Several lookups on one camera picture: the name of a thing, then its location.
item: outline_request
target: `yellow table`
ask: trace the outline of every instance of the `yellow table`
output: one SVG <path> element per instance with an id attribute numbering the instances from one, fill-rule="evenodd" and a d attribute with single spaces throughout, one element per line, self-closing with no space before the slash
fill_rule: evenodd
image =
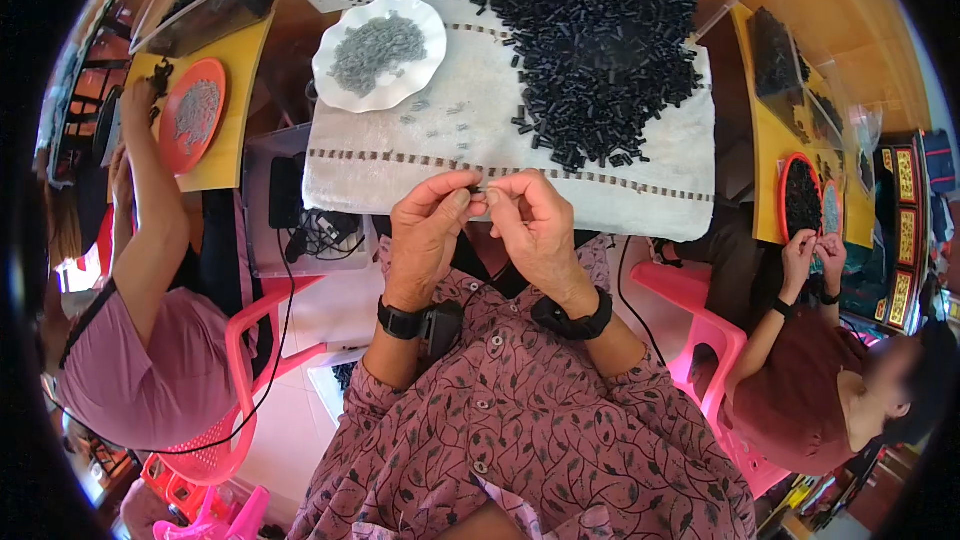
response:
<path id="1" fill-rule="evenodd" d="M 181 192 L 219 190 L 240 186 L 240 159 L 243 156 L 244 131 L 247 127 L 247 110 L 254 90 L 254 78 L 260 63 L 263 44 L 274 20 L 273 14 L 255 25 L 245 27 L 220 40 L 204 46 L 181 59 L 170 59 L 174 72 L 170 76 L 169 89 L 190 69 L 193 63 L 207 57 L 215 57 L 226 71 L 226 102 L 220 116 L 217 131 L 210 140 L 203 157 L 190 171 L 176 177 Z M 126 85 L 140 77 L 154 74 L 154 66 L 163 57 L 154 54 L 137 54 L 129 68 Z M 162 110 L 166 98 L 156 104 Z M 153 137 L 159 133 L 161 118 L 153 124 Z"/>
<path id="2" fill-rule="evenodd" d="M 750 93 L 750 114 L 753 125 L 753 182 L 755 205 L 753 209 L 753 237 L 757 240 L 786 244 L 786 239 L 780 230 L 777 217 L 778 193 L 780 181 L 779 162 L 786 160 L 795 152 L 802 152 L 817 166 L 817 158 L 829 164 L 836 173 L 846 173 L 846 189 L 838 187 L 842 197 L 844 240 L 858 246 L 871 248 L 874 245 L 874 198 L 868 194 L 857 179 L 858 152 L 854 146 L 849 146 L 852 134 L 844 134 L 844 148 L 838 155 L 834 147 L 826 140 L 813 138 L 810 143 L 803 143 L 793 131 L 787 127 L 770 108 L 757 98 L 754 78 L 754 55 L 751 47 L 750 31 L 747 20 L 753 12 L 742 4 L 733 6 L 730 11 L 736 29 L 740 53 L 743 57 L 744 74 L 747 77 L 747 88 Z M 810 82 L 808 84 L 818 94 L 825 93 L 824 78 L 811 67 Z M 811 130 L 812 122 L 808 122 L 805 129 Z"/>

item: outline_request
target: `gold carving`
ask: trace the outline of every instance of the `gold carving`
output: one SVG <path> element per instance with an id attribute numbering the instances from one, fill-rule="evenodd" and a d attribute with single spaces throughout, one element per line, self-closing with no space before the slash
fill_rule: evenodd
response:
<path id="1" fill-rule="evenodd" d="M 896 151 L 896 168 L 899 172 L 900 200 L 916 202 L 917 197 L 913 191 L 913 158 L 909 150 Z"/>
<path id="2" fill-rule="evenodd" d="M 890 323 L 898 328 L 904 327 L 906 320 L 906 299 L 910 296 L 910 281 L 913 276 L 904 271 L 896 272 L 896 285 L 894 286 L 894 302 L 890 307 Z"/>
<path id="3" fill-rule="evenodd" d="M 899 261 L 906 265 L 913 265 L 914 237 L 916 233 L 917 213 L 913 210 L 900 211 L 900 250 Z"/>

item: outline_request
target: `leaf pattern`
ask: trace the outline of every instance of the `leaf pattern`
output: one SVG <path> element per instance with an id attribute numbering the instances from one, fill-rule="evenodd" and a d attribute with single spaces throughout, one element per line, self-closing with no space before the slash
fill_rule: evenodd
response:
<path id="1" fill-rule="evenodd" d="M 609 289 L 606 242 L 577 252 Z M 389 275 L 390 238 L 380 256 Z M 464 305 L 477 283 L 452 270 L 434 298 Z M 746 482 L 666 368 L 647 354 L 600 378 L 582 345 L 530 321 L 542 296 L 481 284 L 460 341 L 405 392 L 358 363 L 289 538 L 433 538 L 490 500 L 532 537 L 753 536 Z"/>

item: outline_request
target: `orange plate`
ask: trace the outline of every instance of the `orange plate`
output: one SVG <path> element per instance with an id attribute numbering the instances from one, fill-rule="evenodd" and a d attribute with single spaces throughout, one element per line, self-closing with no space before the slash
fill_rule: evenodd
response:
<path id="1" fill-rule="evenodd" d="M 797 160 L 806 163 L 810 168 L 810 178 L 813 179 L 813 185 L 817 188 L 817 198 L 820 198 L 820 209 L 821 211 L 823 210 L 824 194 L 820 189 L 820 180 L 817 178 L 817 170 L 813 168 L 813 163 L 810 162 L 810 159 L 807 158 L 807 155 L 802 152 L 793 153 L 787 157 L 786 164 L 783 166 L 783 174 L 780 174 L 779 188 L 776 190 L 776 209 L 779 210 L 779 212 L 776 214 L 776 218 L 779 220 L 780 234 L 783 235 L 785 244 L 790 242 L 790 232 L 788 231 L 789 228 L 786 226 L 786 178 L 787 174 L 790 173 L 790 165 Z M 818 236 L 822 230 L 823 224 L 821 223 L 821 229 L 817 230 Z"/>
<path id="2" fill-rule="evenodd" d="M 189 134 L 181 134 L 177 137 L 177 111 L 180 109 L 184 95 L 195 83 L 208 80 L 217 85 L 220 90 L 220 104 L 217 105 L 217 114 L 213 117 L 213 125 L 210 127 L 210 133 L 203 139 L 202 143 L 194 143 L 191 146 L 190 154 L 187 154 L 186 141 Z M 217 125 L 220 124 L 220 114 L 224 112 L 224 102 L 227 100 L 227 73 L 224 71 L 223 64 L 213 57 L 200 59 L 186 70 L 182 78 L 176 82 L 170 95 L 167 97 L 167 104 L 163 107 L 163 113 L 160 115 L 160 156 L 163 162 L 170 168 L 174 175 L 183 175 L 192 170 L 200 162 L 207 148 L 210 146 L 210 140 L 217 133 Z"/>
<path id="3" fill-rule="evenodd" d="M 828 180 L 823 184 L 821 195 L 823 197 L 823 206 L 822 209 L 822 222 L 823 222 L 823 234 L 827 233 L 827 188 L 833 186 L 833 195 L 836 198 L 836 210 L 837 210 L 837 234 L 840 235 L 840 239 L 843 239 L 843 201 L 840 200 L 840 190 L 837 188 L 836 182 L 834 180 Z"/>

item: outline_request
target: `black watch strap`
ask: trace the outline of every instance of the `black watch strap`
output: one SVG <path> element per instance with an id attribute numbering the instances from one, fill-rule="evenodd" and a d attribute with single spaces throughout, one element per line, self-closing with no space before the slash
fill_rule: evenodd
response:
<path id="1" fill-rule="evenodd" d="M 542 327 L 568 341 L 592 341 L 603 334 L 614 315 L 614 299 L 600 286 L 596 286 L 600 295 L 600 306 L 593 315 L 570 319 L 560 305 L 544 296 L 530 311 L 533 320 Z"/>
<path id="2" fill-rule="evenodd" d="M 783 316 L 784 319 L 789 321 L 793 319 L 794 309 L 793 305 L 787 305 L 784 301 L 780 299 L 779 296 L 774 298 L 774 304 L 771 306 L 771 309 Z"/>
<path id="3" fill-rule="evenodd" d="M 424 327 L 424 315 L 427 309 L 417 312 L 406 312 L 392 306 L 383 306 L 383 296 L 376 306 L 376 318 L 379 319 L 383 331 L 402 341 L 412 341 Z"/>
<path id="4" fill-rule="evenodd" d="M 820 293 L 820 304 L 821 304 L 821 305 L 825 305 L 825 306 L 829 307 L 829 306 L 835 305 L 835 304 L 837 304 L 837 303 L 839 303 L 839 302 L 840 302 L 840 294 L 839 294 L 839 293 L 838 293 L 836 296 L 831 296 L 830 294 L 827 294 L 827 291 L 826 291 L 826 290 L 824 290 L 823 292 Z"/>

